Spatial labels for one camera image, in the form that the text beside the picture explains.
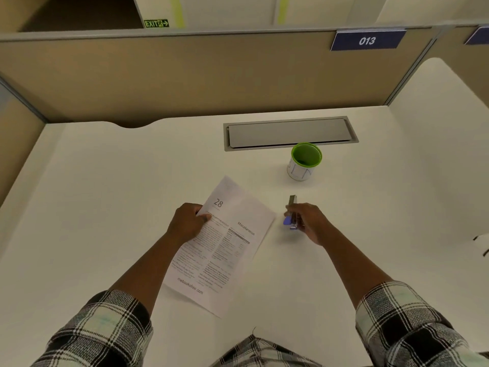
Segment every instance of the paper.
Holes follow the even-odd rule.
[[[224,177],[199,215],[210,212],[199,235],[176,253],[164,284],[223,317],[275,213]]]

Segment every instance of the blue sign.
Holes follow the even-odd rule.
[[[486,45],[489,44],[489,26],[479,27],[467,40],[465,45]]]
[[[331,51],[395,49],[405,34],[405,29],[338,31]]]

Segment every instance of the table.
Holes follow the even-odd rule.
[[[340,115],[359,143],[320,146],[323,162],[308,181],[287,175],[290,148],[223,149],[223,123]],[[277,219],[223,319],[162,287],[145,366],[206,367],[255,326],[258,336],[321,364],[370,364],[327,254],[282,226],[291,194],[317,204],[376,264],[410,283],[474,350],[489,347],[484,259],[463,242],[464,227],[388,107],[168,118],[138,129],[50,124],[24,175],[36,167],[38,182],[15,190],[28,203],[0,261],[2,365],[32,363],[165,232],[180,204],[203,203],[223,175]]]

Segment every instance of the plaid shirt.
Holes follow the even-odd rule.
[[[382,283],[357,308],[357,331],[375,366],[489,366],[451,324],[402,282]],[[144,306],[122,291],[95,295],[49,341],[40,366],[141,366],[153,334]],[[251,335],[212,367],[319,366]]]

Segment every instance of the hand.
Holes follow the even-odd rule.
[[[318,236],[323,233],[328,233],[334,229],[333,224],[324,216],[321,210],[310,203],[293,203],[285,206],[287,212],[285,216],[291,212],[297,214],[297,228],[307,234],[309,239],[316,245],[322,245],[319,242]]]
[[[201,208],[202,205],[196,203],[184,203],[177,208],[165,236],[176,240],[179,246],[197,237],[204,224],[212,218],[212,214],[196,216]]]

